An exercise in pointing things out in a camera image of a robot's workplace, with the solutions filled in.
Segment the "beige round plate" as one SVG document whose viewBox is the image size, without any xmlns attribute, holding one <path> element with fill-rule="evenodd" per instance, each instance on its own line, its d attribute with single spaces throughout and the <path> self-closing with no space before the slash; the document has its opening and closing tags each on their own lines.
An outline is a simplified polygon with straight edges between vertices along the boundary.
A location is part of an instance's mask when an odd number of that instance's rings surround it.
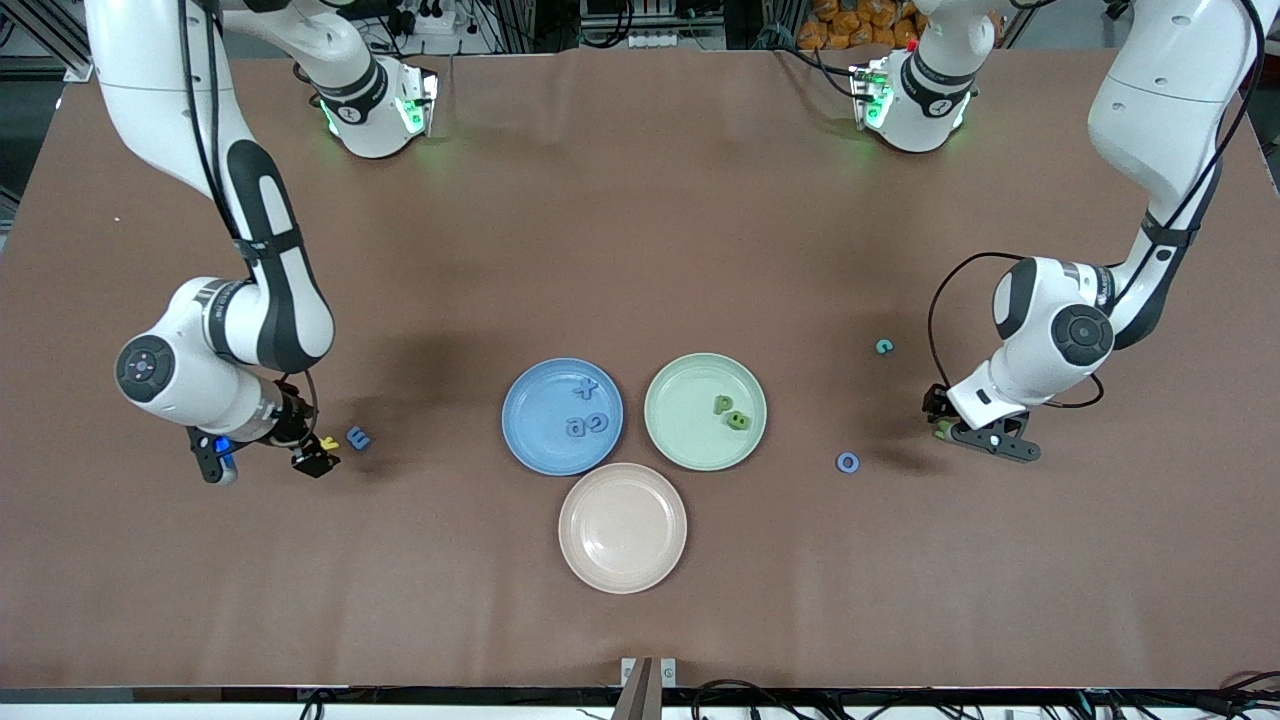
<svg viewBox="0 0 1280 720">
<path fill-rule="evenodd" d="M 573 484 L 557 530 L 562 556 L 577 579 L 608 594 L 636 594 L 677 568 L 689 539 L 689 514 L 659 471 L 612 462 Z"/>
</svg>

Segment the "black table edge rail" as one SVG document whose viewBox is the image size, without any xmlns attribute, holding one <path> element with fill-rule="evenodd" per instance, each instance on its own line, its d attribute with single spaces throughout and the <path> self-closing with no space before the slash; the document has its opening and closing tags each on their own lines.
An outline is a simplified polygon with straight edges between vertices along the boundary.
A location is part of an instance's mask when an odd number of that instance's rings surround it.
<svg viewBox="0 0 1280 720">
<path fill-rule="evenodd" d="M 301 702 L 314 694 L 320 705 L 453 705 L 453 706 L 557 706 L 614 705 L 621 688 L 598 687 L 453 687 L 453 685 L 156 685 L 88 688 L 0 689 L 0 703 L 212 703 L 212 702 Z M 1252 710 L 1280 712 L 1280 673 L 1265 673 L 1217 689 L 1106 689 L 1106 688 L 768 688 L 740 680 L 722 680 L 699 687 L 677 687 L 663 693 L 666 703 L 696 705 L 700 708 L 742 701 L 763 708 L 817 705 L 833 712 L 837 705 L 869 705 L 874 708 L 920 706 L 950 714 L 978 705 L 1004 701 L 1039 706 L 1057 705 L 1073 715 L 1101 715 L 1112 706 L 1132 705 L 1137 711 L 1198 708 L 1226 716 Z"/>
</svg>

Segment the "aluminium frame profile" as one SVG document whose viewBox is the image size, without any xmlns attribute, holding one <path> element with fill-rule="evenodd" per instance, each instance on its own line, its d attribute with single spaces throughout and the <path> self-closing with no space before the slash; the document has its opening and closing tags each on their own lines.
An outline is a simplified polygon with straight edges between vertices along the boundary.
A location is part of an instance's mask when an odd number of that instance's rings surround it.
<svg viewBox="0 0 1280 720">
<path fill-rule="evenodd" d="M 83 83 L 92 72 L 82 0 L 0 0 L 0 81 Z"/>
<path fill-rule="evenodd" d="M 1192 23 L 1194 58 L 1211 69 L 1236 72 L 1265 56 L 1280 0 L 1199 0 Z"/>
</svg>

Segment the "blue round plate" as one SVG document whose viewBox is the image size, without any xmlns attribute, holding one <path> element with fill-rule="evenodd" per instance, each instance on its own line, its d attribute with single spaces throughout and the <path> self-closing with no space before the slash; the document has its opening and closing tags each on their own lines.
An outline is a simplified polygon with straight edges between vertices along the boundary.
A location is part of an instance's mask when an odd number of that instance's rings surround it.
<svg viewBox="0 0 1280 720">
<path fill-rule="evenodd" d="M 582 378 L 598 383 L 590 401 L 573 393 Z M 609 416 L 602 433 L 568 437 L 566 420 L 591 413 Z M 613 378 L 580 357 L 553 357 L 524 372 L 509 387 L 500 410 L 500 429 L 512 455 L 547 477 L 576 477 L 609 457 L 625 428 L 625 402 Z"/>
</svg>

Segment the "orange fruit bag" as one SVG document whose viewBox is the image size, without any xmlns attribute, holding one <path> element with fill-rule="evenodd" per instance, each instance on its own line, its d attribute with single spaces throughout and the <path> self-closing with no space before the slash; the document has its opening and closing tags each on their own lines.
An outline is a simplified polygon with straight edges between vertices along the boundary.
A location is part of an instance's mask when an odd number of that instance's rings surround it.
<svg viewBox="0 0 1280 720">
<path fill-rule="evenodd" d="M 805 10 L 795 31 L 803 51 L 867 45 L 911 49 L 929 24 L 913 0 L 806 0 Z"/>
</svg>

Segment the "grey metal bracket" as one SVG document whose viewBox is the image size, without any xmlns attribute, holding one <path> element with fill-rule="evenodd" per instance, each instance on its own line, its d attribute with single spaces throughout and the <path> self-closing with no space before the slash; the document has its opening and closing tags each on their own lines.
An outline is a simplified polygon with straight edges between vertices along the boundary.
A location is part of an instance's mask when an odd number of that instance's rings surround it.
<svg viewBox="0 0 1280 720">
<path fill-rule="evenodd" d="M 662 720 L 663 693 L 678 687 L 676 670 L 671 657 L 622 659 L 623 684 L 611 720 Z"/>
</svg>

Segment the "green round plate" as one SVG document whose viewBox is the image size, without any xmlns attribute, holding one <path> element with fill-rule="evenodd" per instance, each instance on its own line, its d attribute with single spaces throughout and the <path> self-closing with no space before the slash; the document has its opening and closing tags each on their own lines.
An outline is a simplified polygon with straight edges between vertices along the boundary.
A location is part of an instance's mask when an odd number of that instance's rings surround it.
<svg viewBox="0 0 1280 720">
<path fill-rule="evenodd" d="M 731 429 L 727 413 L 713 413 L 717 395 L 728 395 L 731 411 L 751 418 L 749 429 Z M 768 402 L 762 383 L 740 361 L 722 354 L 686 354 L 652 379 L 643 415 L 650 441 L 668 460 L 694 471 L 719 471 L 756 451 L 765 434 Z"/>
</svg>

